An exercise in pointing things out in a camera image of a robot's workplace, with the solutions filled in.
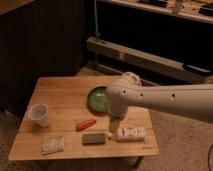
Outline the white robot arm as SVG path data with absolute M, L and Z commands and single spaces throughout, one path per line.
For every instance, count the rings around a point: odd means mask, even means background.
M 213 123 L 213 84 L 143 86 L 138 75 L 126 72 L 107 86 L 105 96 L 112 134 L 118 130 L 130 106 Z

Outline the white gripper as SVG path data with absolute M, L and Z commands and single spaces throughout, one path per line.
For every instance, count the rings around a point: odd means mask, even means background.
M 108 112 L 110 116 L 109 120 L 109 132 L 114 134 L 120 126 L 128 111 L 128 107 L 124 105 L 113 105 L 108 106 Z

